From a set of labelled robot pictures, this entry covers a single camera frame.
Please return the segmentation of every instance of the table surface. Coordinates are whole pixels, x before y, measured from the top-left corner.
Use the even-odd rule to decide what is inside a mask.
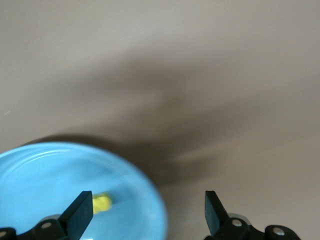
[[[209,234],[205,190],[259,230],[317,239],[319,11],[316,0],[0,1],[0,151],[74,141],[126,157],[160,190],[169,240]]]

